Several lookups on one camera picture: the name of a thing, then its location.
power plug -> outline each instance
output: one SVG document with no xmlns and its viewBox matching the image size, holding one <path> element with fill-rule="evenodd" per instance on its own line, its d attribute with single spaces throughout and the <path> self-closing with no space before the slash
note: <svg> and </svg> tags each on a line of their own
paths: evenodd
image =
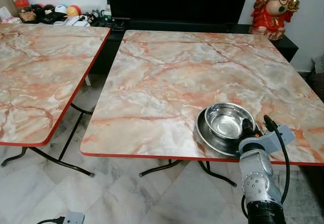
<svg viewBox="0 0 324 224">
<path fill-rule="evenodd" d="M 83 224 L 85 215 L 79 212 L 68 212 L 63 224 Z"/>
</svg>

black tv screen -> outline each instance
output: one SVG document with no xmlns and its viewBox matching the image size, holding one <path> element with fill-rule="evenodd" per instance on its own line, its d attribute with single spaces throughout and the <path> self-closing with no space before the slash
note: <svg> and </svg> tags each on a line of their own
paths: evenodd
<svg viewBox="0 0 324 224">
<path fill-rule="evenodd" d="M 237 23 L 245 0 L 110 0 L 114 18 Z"/>
</svg>

marble-pattern tabletop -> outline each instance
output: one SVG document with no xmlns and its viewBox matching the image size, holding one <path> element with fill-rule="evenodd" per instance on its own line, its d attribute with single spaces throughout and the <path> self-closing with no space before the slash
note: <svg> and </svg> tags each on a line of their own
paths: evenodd
<svg viewBox="0 0 324 224">
<path fill-rule="evenodd" d="M 108 33 L 0 24 L 0 145 L 48 143 Z"/>
<path fill-rule="evenodd" d="M 292 164 L 324 165 L 324 104 L 265 37 L 125 33 L 80 150 L 88 156 L 237 161 L 193 134 L 199 111 L 242 105 L 287 124 Z M 271 155 L 283 163 L 282 151 Z"/>
</svg>

metal tray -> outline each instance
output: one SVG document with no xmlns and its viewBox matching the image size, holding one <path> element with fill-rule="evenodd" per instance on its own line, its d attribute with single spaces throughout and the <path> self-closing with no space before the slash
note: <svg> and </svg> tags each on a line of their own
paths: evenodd
<svg viewBox="0 0 324 224">
<path fill-rule="evenodd" d="M 202 141 L 222 154 L 239 156 L 237 141 L 225 140 L 212 133 L 205 120 L 205 111 L 206 109 L 201 110 L 196 119 L 196 129 Z"/>
</svg>

red statue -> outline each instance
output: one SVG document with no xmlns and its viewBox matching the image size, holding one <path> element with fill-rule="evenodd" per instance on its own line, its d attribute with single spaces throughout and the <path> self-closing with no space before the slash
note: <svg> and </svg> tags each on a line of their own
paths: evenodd
<svg viewBox="0 0 324 224">
<path fill-rule="evenodd" d="M 251 34 L 261 34 L 270 40 L 283 38 L 284 21 L 290 22 L 294 12 L 299 9 L 298 0 L 257 0 L 254 3 Z"/>
</svg>

